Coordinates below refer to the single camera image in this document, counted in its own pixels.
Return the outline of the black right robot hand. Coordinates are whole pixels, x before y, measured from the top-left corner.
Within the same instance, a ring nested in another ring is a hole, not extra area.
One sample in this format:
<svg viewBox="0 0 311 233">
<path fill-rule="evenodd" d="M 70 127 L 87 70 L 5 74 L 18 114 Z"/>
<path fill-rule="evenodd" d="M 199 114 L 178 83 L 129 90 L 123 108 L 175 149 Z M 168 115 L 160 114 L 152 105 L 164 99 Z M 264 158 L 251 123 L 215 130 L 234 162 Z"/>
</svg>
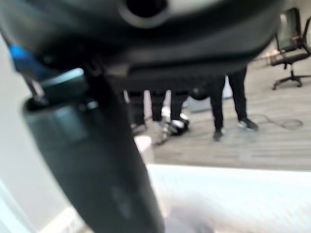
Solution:
<svg viewBox="0 0 311 233">
<path fill-rule="evenodd" d="M 95 233 L 165 233 L 120 92 L 192 89 L 272 40 L 281 0 L 3 0 L 35 143 Z"/>
</svg>

